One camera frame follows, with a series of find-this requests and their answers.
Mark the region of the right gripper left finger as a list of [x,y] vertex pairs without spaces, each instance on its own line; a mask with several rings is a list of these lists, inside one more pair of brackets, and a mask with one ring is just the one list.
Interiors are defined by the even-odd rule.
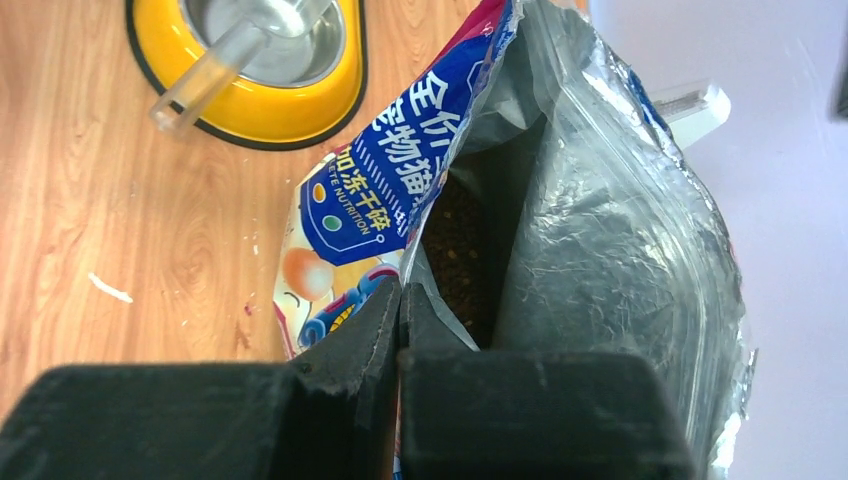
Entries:
[[387,479],[402,288],[285,363],[44,372],[1,428],[5,479]]

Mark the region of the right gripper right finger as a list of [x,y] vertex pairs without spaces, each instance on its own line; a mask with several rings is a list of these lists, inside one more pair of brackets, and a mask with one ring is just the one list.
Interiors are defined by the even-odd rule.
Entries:
[[666,388],[646,360],[469,349],[426,290],[403,290],[400,470],[406,479],[692,479]]

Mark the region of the colourful pet food bag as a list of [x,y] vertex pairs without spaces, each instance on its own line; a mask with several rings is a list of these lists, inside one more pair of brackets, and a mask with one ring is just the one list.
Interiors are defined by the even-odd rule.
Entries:
[[504,220],[494,340],[645,357],[701,479],[724,479],[756,355],[707,187],[635,71],[575,7],[483,1],[428,68],[298,185],[274,306],[297,355],[386,276],[430,283],[454,179]]

